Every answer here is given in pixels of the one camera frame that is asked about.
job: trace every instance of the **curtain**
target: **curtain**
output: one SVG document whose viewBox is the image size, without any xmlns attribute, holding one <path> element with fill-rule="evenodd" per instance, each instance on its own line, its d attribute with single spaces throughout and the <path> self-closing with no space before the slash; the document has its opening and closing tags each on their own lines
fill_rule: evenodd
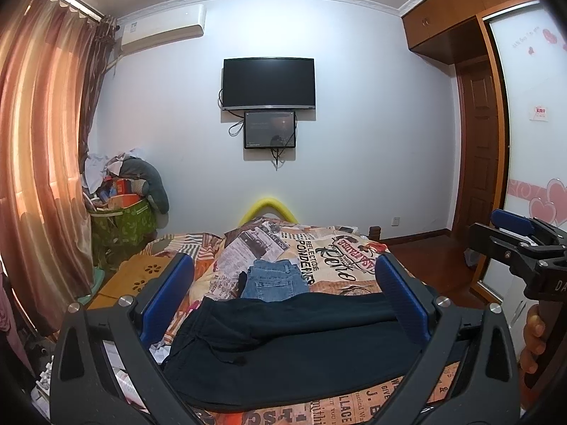
<svg viewBox="0 0 567 425">
<path fill-rule="evenodd" d="M 85 87 L 80 104 L 79 120 L 79 169 L 84 172 L 84 162 L 89 154 L 89 133 L 95 116 L 96 104 L 103 85 L 104 73 L 108 58 L 115 44 L 116 18 L 104 17 L 96 28 L 95 36 L 89 52 L 89 60 L 85 73 Z"/>
<path fill-rule="evenodd" d="M 95 29 L 58 0 L 24 0 L 0 34 L 0 251 L 43 335 L 92 285 L 78 122 Z"/>
</svg>

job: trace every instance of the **folded blue jeans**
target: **folded blue jeans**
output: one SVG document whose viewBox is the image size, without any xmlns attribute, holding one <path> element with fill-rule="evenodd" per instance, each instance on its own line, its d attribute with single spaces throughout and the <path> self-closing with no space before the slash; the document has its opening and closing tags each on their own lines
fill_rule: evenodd
<svg viewBox="0 0 567 425">
<path fill-rule="evenodd" d="M 267 262 L 257 259 L 248 269 L 243 299 L 280 302 L 309 292 L 309 285 L 301 276 L 299 267 L 288 260 Z"/>
</svg>

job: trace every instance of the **white wall-mounted air conditioner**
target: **white wall-mounted air conditioner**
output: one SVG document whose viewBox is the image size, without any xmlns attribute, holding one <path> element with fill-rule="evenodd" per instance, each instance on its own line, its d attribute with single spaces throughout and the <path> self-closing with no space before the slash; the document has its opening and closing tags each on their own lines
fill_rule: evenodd
<svg viewBox="0 0 567 425">
<path fill-rule="evenodd" d="M 122 54 L 202 36 L 205 31 L 205 6 L 196 4 L 168 9 L 129 22 L 122 36 Z"/>
</svg>

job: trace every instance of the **hand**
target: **hand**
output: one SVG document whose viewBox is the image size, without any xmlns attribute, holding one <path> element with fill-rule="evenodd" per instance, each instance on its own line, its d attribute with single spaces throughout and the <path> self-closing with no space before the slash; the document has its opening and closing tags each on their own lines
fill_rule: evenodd
<svg viewBox="0 0 567 425">
<path fill-rule="evenodd" d="M 545 342 L 540 339 L 544 332 L 545 323 L 539 317 L 539 305 L 534 305 L 528 311 L 524 327 L 526 347 L 520 354 L 520 367 L 523 372 L 534 374 L 538 370 L 534 355 L 539 356 L 545 351 Z"/>
<path fill-rule="evenodd" d="M 539 356 L 545 351 L 545 342 L 540 337 L 545 332 L 545 323 L 539 317 L 539 305 L 534 305 L 529 309 L 526 325 L 524 327 L 524 340 L 526 347 L 520 354 L 520 396 L 524 409 L 529 409 L 536 401 L 537 395 L 532 392 L 524 382 L 526 373 L 533 374 L 538 370 L 538 363 L 535 362 L 534 355 Z"/>
</svg>

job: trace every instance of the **television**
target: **television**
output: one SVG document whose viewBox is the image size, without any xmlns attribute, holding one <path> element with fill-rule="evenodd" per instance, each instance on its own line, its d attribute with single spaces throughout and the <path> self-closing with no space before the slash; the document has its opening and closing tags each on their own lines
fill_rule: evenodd
<svg viewBox="0 0 567 425">
<path fill-rule="evenodd" d="M 245 148 L 295 148 L 296 123 L 293 111 L 246 112 Z"/>
<path fill-rule="evenodd" d="M 314 108 L 314 59 L 225 59 L 223 110 Z"/>
</svg>

